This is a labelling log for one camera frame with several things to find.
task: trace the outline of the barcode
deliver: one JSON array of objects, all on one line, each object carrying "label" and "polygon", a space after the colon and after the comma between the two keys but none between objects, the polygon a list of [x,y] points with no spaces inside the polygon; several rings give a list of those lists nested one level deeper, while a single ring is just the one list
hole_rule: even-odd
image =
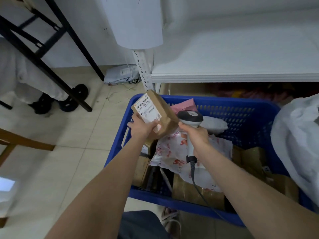
[{"label": "barcode", "polygon": [[136,108],[140,108],[146,101],[148,100],[148,97],[146,97]]}]

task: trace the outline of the white plastic mailer bag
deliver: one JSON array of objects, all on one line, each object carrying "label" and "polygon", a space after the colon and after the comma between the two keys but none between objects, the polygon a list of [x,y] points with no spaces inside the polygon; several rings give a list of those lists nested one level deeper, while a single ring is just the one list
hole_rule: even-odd
[{"label": "white plastic mailer bag", "polygon": [[[233,143],[231,141],[210,135],[209,143],[228,159],[232,158]],[[158,140],[156,152],[150,161],[150,165],[169,169],[170,171],[179,174],[184,181],[192,184],[190,164],[186,163],[186,156],[187,135],[185,132],[177,129],[175,133]],[[195,164],[194,181],[196,185],[204,189],[221,192],[221,189],[216,185],[215,181],[200,161]]]},{"label": "white plastic mailer bag", "polygon": [[319,205],[319,94],[298,98],[275,117],[271,143],[291,178]]}]

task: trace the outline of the black metal rack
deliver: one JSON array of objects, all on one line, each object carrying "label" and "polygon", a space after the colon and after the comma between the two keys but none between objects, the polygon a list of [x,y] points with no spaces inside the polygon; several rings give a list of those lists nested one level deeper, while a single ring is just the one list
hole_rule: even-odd
[{"label": "black metal rack", "polygon": [[[73,30],[69,22],[66,20],[65,16],[61,12],[57,4],[54,2],[54,0],[45,1],[51,8],[53,13],[56,15],[60,23],[62,24],[62,27],[59,27],[57,24],[55,24],[41,12],[33,8],[30,10],[30,12],[34,15],[19,26],[14,25],[4,17],[0,16],[0,34],[6,40],[8,40],[14,47],[16,47],[24,56],[26,56],[26,58],[29,59],[35,66],[37,66],[43,73],[45,73],[51,80],[53,80],[69,96],[76,100],[78,104],[80,104],[88,112],[91,112],[92,108],[88,104],[86,104],[85,101],[77,98],[76,94],[72,91],[72,89],[56,73],[54,73],[54,71],[49,66],[47,66],[41,60],[41,58],[50,50],[50,48],[52,48],[52,46],[67,32],[71,36],[75,44],[78,46],[82,54],[85,56],[87,61],[90,63],[92,68],[98,74],[100,79],[102,81],[104,80],[104,75],[102,74],[101,70],[98,68],[97,64],[94,62],[93,58],[86,50],[83,43]],[[38,18],[42,19],[47,24],[52,26],[52,28],[56,31],[55,34],[51,38],[49,38],[44,44],[37,40],[35,37],[28,34],[27,32],[23,31],[23,28],[25,28]],[[13,32],[16,32],[22,37],[26,38],[39,49],[36,52],[33,52]],[[12,109],[11,106],[7,105],[2,101],[0,101],[0,105],[8,109]]]}]

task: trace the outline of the foot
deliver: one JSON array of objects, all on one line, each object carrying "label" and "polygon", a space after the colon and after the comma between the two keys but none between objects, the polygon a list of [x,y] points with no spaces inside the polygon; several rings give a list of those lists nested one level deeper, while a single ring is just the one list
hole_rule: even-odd
[{"label": "foot", "polygon": [[37,102],[29,104],[29,106],[34,109],[35,114],[42,115],[48,113],[51,110],[53,101],[53,98],[43,93]]},{"label": "foot", "polygon": [[165,207],[162,212],[162,225],[173,239],[181,238],[181,222],[178,210]]},{"label": "foot", "polygon": [[[79,84],[72,90],[76,93],[76,96],[81,100],[85,100],[89,95],[89,90],[84,84]],[[58,103],[60,109],[64,112],[72,112],[79,106],[79,104],[70,96],[65,101],[58,101]]]}]

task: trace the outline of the cable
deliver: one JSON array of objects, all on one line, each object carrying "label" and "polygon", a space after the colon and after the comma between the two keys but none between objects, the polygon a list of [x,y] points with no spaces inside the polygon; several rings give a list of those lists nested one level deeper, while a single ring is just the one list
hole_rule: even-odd
[{"label": "cable", "polygon": [[195,187],[195,189],[197,190],[197,192],[199,193],[199,195],[202,197],[202,199],[205,201],[205,204],[213,211],[215,212],[222,220],[229,222],[228,220],[226,220],[224,217],[222,217],[213,207],[211,207],[208,202],[206,201],[206,199],[204,198],[204,196],[202,195],[202,193],[199,191],[199,189],[197,188],[195,181],[194,181],[194,176],[195,176],[195,161],[191,161],[190,162],[190,176],[192,177],[192,181],[193,181],[193,185]]}]

